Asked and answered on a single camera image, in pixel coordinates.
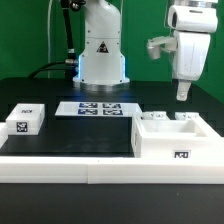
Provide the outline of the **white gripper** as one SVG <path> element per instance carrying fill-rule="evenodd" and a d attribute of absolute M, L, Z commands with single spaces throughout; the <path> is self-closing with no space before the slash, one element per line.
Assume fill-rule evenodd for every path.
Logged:
<path fill-rule="evenodd" d="M 190 81 L 198 80 L 204 69 L 210 34 L 216 31 L 218 25 L 216 9 L 172 5 L 167 22 L 177 40 L 172 61 L 173 77 L 179 79 L 176 99 L 186 101 Z"/>

